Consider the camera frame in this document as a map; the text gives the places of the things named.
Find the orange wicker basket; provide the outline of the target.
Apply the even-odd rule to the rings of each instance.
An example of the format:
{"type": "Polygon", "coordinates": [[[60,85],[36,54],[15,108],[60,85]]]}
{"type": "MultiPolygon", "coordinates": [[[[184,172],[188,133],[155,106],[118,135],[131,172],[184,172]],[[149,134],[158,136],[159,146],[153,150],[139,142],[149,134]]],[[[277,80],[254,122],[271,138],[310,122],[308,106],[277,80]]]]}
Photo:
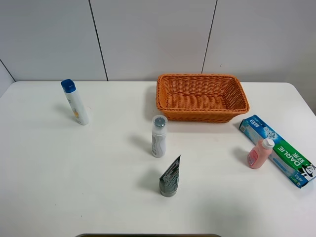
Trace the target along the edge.
{"type": "Polygon", "coordinates": [[[156,106],[168,120],[227,123],[249,112],[240,81],[226,74],[164,74],[156,106]]]}

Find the dark green standing tube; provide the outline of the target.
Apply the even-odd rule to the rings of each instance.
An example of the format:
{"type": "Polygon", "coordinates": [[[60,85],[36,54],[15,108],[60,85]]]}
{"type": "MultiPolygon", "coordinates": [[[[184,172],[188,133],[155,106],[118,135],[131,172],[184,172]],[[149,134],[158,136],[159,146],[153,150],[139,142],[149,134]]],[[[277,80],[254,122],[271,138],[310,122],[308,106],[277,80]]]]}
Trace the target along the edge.
{"type": "Polygon", "coordinates": [[[177,192],[179,183],[180,158],[181,155],[175,159],[175,161],[159,178],[159,190],[164,197],[172,197],[177,192]]]}

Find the white bottle with clear cap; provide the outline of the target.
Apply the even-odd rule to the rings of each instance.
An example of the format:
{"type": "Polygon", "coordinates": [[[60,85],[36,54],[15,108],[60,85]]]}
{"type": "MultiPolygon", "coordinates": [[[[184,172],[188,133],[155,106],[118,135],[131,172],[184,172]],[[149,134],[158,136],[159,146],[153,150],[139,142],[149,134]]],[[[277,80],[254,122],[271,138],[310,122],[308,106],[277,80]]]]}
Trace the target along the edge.
{"type": "Polygon", "coordinates": [[[161,158],[166,153],[167,122],[168,119],[163,115],[152,119],[152,154],[156,158],[161,158]]]}

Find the pink bottle with white cap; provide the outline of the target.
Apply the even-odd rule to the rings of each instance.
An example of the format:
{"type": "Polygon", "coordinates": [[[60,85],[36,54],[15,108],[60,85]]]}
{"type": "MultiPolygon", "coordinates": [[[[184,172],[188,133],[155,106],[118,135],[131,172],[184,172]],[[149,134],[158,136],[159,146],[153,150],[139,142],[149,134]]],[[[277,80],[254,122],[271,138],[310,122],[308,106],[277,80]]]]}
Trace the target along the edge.
{"type": "Polygon", "coordinates": [[[275,143],[270,138],[259,140],[247,156],[247,161],[250,168],[260,168],[272,153],[274,146],[275,143]]]}

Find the green Darlie toothpaste box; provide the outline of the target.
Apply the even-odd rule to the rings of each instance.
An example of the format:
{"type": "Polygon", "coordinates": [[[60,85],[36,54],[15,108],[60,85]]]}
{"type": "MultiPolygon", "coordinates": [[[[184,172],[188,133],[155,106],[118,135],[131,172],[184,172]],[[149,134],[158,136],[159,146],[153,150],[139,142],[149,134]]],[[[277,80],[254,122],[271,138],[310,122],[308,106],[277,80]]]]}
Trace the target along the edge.
{"type": "Polygon", "coordinates": [[[275,145],[272,154],[269,155],[269,159],[296,187],[301,188],[316,178],[316,166],[257,115],[243,119],[239,125],[239,129],[254,144],[266,138],[274,141],[275,145]]]}

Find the white bottle with blue cap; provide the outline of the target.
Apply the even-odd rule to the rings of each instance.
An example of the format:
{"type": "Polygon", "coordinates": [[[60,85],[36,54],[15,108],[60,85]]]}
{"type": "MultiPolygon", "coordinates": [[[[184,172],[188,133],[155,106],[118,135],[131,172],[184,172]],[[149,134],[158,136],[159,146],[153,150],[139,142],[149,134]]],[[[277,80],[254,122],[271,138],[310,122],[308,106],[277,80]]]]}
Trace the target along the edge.
{"type": "Polygon", "coordinates": [[[61,81],[61,86],[77,122],[81,125],[89,124],[89,117],[79,96],[75,83],[71,79],[61,81]]]}

